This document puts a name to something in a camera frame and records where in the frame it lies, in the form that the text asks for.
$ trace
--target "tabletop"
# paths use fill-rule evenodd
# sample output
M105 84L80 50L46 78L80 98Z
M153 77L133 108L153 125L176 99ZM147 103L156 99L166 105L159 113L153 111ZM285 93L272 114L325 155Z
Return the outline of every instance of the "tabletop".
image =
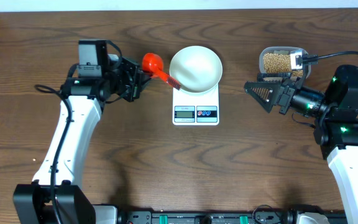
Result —
M91 203L185 211L309 203L343 210L313 130L278 108L266 113L243 87L256 80L266 47L318 55L358 50L358 9L26 12L0 13L0 223L19 221L13 191L31 182L58 121L59 99L33 86L60 87L78 62L79 39L110 39L138 62L154 52L166 72L176 52L201 45L219 55L224 70L217 126L174 126L172 89L159 80L135 102L107 105L83 176ZM324 91L342 64L358 66L358 56L321 60L305 85Z

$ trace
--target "container of grains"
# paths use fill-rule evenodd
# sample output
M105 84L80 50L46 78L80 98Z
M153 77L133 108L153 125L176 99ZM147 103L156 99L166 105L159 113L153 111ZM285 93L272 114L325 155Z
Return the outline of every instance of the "container of grains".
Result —
M304 54L308 52L299 47L268 47L262 51L259 56L259 70L261 73L280 73L291 72L291 60L290 52L293 50L302 50ZM309 71L306 74L306 78L309 77L311 72L311 66L309 65ZM293 71L291 79L296 80L297 77L301 77L302 70Z

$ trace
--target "white bowl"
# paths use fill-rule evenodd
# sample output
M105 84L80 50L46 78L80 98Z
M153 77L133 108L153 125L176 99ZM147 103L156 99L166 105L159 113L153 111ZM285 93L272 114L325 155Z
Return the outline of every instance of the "white bowl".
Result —
M222 77L223 66L212 50L191 46L173 56L169 74L181 84L180 91L203 95L213 89Z

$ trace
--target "orange spoon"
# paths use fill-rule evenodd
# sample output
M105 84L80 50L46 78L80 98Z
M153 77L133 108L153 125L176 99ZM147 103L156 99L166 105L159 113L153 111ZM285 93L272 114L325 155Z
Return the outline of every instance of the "orange spoon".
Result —
M153 53L147 53L143 57L142 61L142 69L146 72L153 73L152 78L160 77L164 82L168 83L168 85L172 86L173 88L180 90L180 84L170 75L163 72L163 62L160 56Z

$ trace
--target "scale control panel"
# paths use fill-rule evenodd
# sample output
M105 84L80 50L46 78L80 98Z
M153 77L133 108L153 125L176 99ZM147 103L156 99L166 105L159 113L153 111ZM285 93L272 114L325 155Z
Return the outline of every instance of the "scale control panel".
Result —
M176 106L174 114L176 123L217 123L217 106Z

